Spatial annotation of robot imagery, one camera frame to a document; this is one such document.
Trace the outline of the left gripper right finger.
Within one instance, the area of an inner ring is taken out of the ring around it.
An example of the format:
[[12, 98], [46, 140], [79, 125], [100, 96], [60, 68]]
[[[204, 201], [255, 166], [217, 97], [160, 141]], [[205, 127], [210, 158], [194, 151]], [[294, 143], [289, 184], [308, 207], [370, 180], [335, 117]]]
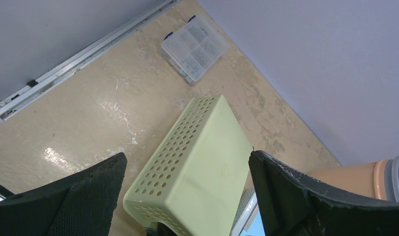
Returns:
[[268, 153], [249, 167], [267, 236], [399, 236], [399, 203], [351, 193]]

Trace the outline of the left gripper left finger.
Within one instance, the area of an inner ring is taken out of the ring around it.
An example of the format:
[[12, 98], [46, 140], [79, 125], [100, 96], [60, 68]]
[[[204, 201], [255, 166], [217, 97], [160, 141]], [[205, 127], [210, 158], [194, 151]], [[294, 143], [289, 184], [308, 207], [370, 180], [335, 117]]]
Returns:
[[23, 193], [0, 185], [0, 236], [107, 236], [126, 166], [120, 152]]

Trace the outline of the green perforated plastic basket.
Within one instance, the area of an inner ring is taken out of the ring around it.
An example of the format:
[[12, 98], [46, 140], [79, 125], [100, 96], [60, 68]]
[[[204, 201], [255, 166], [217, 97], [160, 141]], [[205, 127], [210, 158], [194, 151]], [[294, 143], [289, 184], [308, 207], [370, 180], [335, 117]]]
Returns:
[[123, 197], [143, 227], [179, 236], [227, 236], [252, 145], [224, 96], [192, 99]]

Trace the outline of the white perforated plastic basket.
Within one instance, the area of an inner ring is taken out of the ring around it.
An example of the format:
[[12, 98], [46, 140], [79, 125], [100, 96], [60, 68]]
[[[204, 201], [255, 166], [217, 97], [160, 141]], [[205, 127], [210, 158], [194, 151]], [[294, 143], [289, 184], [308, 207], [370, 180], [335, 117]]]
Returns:
[[251, 227], [257, 213], [258, 203], [255, 190], [248, 189], [244, 192], [239, 202], [230, 236], [240, 236]]

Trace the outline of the blue perforated plastic basket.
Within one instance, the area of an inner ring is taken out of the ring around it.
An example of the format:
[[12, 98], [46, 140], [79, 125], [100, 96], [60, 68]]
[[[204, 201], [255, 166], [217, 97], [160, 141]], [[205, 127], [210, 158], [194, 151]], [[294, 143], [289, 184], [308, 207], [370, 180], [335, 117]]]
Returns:
[[248, 230], [243, 229], [241, 236], [265, 236], [264, 227], [261, 219], [260, 212], [256, 213], [256, 217], [254, 218], [253, 222], [251, 223]]

